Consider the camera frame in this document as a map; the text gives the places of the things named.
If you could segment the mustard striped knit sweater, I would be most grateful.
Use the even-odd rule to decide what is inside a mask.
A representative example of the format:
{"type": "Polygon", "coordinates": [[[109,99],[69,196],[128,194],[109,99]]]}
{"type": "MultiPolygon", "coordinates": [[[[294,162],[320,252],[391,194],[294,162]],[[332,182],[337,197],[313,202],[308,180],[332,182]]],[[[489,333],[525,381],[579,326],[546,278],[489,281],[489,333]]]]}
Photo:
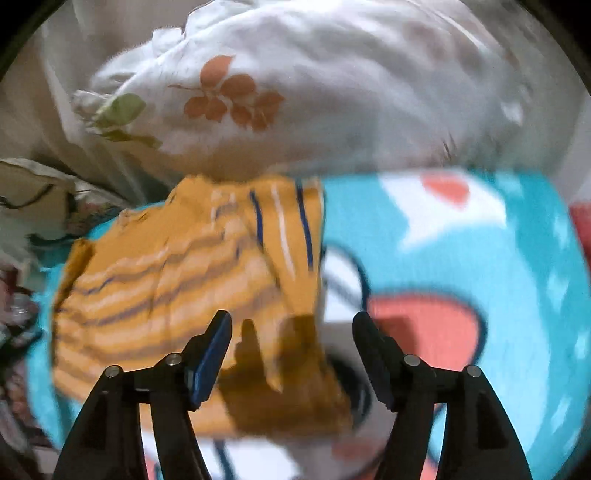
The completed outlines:
{"type": "Polygon", "coordinates": [[[53,301],[55,387],[83,401],[112,364],[149,367],[224,310],[232,339],[197,435],[325,436],[349,399],[318,340],[318,180],[182,180],[167,200],[75,241],[53,301]]]}

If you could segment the turquoise star cartoon blanket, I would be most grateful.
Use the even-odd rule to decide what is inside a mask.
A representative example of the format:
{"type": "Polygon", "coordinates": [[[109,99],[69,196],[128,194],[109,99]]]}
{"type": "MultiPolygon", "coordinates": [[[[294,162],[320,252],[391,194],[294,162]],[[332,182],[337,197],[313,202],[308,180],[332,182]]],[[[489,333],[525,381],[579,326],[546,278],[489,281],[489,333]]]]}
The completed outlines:
{"type": "MultiPolygon", "coordinates": [[[[328,178],[318,340],[349,399],[351,429],[325,436],[197,435],[215,479],[367,479],[394,415],[353,344],[366,311],[433,367],[482,369],[536,479],[575,449],[590,392],[588,266],[567,207],[538,174],[460,170],[328,178]]],[[[52,377],[53,301],[73,246],[37,297],[44,339],[27,360],[28,401],[62,445],[83,401],[52,377]]]]}

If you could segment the cream crane embroidered cushion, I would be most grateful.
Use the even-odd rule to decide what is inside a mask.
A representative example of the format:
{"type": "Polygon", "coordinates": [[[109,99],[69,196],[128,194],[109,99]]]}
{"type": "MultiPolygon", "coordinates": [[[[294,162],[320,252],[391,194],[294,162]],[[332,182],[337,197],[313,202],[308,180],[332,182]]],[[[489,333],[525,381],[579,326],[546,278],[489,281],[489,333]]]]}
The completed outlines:
{"type": "Polygon", "coordinates": [[[115,194],[28,159],[3,159],[0,181],[4,251],[25,250],[30,236],[83,236],[129,207],[115,194]]]}

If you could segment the red plastic bag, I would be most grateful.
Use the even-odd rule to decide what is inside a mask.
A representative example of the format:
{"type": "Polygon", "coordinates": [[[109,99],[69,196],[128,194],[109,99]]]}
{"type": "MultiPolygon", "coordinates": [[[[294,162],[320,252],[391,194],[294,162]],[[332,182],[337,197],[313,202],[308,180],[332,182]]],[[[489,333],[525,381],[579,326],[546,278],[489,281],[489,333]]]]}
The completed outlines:
{"type": "Polygon", "coordinates": [[[591,267],[591,203],[575,202],[569,206],[569,213],[584,251],[588,267],[591,267]]]}

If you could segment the white floral pillow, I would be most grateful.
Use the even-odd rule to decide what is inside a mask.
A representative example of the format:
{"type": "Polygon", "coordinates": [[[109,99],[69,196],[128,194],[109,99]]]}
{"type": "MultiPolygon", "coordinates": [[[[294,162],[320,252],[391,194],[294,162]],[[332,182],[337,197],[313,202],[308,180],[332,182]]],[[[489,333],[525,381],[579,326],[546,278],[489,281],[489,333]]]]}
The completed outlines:
{"type": "Polygon", "coordinates": [[[460,1],[214,1],[105,63],[87,131],[170,181],[493,160],[533,92],[460,1]]]}

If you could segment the beige curtain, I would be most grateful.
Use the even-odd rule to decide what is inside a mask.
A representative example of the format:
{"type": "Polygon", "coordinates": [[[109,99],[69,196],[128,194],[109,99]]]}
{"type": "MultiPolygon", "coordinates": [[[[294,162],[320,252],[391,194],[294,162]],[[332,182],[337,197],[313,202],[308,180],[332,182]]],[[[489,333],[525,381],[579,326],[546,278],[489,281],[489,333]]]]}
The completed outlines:
{"type": "Polygon", "coordinates": [[[1,4],[1,155],[37,161],[133,204],[166,196],[140,163],[90,135],[72,94],[153,30],[181,25],[193,1],[4,1],[1,4]]]}

